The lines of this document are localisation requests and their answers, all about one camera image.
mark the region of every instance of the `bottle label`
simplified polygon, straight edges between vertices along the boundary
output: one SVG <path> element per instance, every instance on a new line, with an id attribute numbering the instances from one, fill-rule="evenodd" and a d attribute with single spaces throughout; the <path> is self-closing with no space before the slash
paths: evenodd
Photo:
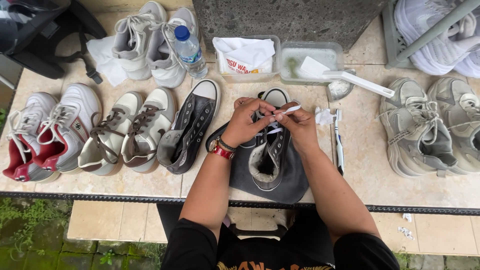
<path id="1" fill-rule="evenodd" d="M 180 59 L 187 64 L 193 64 L 197 62 L 202 57 L 202 49 L 198 49 L 198 52 L 192 56 L 183 56 L 179 55 Z"/>

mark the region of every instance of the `black shirt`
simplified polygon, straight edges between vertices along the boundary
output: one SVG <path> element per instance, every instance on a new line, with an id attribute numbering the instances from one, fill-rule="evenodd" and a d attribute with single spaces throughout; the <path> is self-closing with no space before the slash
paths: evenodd
<path id="1" fill-rule="evenodd" d="M 392 251 L 378 237 L 353 233 L 334 246 L 336 269 L 399 269 Z M 327 270 L 317 262 L 276 239 L 247 238 L 219 254 L 213 232 L 181 219 L 170 234 L 162 270 Z"/>

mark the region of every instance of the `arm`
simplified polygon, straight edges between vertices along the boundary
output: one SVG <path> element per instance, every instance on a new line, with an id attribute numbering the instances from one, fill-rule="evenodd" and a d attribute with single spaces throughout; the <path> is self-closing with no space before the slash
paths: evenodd
<path id="1" fill-rule="evenodd" d="M 274 111 L 275 119 L 290 130 L 318 214 L 325 222 L 332 240 L 335 242 L 349 233 L 369 233 L 380 238 L 375 221 L 365 205 L 318 146 L 313 114 L 304 109 L 292 111 L 288 113 L 289 116 L 280 113 L 296 105 L 291 102 L 281 110 Z"/>
<path id="2" fill-rule="evenodd" d="M 275 107 L 259 98 L 239 98 L 234 107 L 230 123 L 221 136 L 231 147 L 250 141 L 260 130 L 275 121 L 271 113 Z M 256 110 L 267 116 L 253 123 L 252 115 Z M 230 166 L 231 161 L 228 159 L 208 153 L 180 214 L 180 219 L 185 218 L 211 230 L 217 241 L 222 221 L 227 214 Z"/>

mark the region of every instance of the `plastic bottle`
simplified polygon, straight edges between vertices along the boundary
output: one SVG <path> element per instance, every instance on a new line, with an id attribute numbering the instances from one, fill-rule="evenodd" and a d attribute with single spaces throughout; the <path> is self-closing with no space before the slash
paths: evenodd
<path id="1" fill-rule="evenodd" d="M 187 68 L 188 74 L 194 79 L 201 79 L 207 75 L 208 68 L 202 57 L 202 49 L 196 36 L 191 36 L 188 28 L 179 25 L 175 28 L 175 50 Z"/>

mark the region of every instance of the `watch face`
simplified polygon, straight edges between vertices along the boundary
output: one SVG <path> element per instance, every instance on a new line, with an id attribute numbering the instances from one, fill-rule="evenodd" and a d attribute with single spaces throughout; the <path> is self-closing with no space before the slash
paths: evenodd
<path id="1" fill-rule="evenodd" d="M 216 146 L 216 140 L 213 140 L 208 147 L 208 152 L 212 152 L 215 149 L 215 146 Z"/>

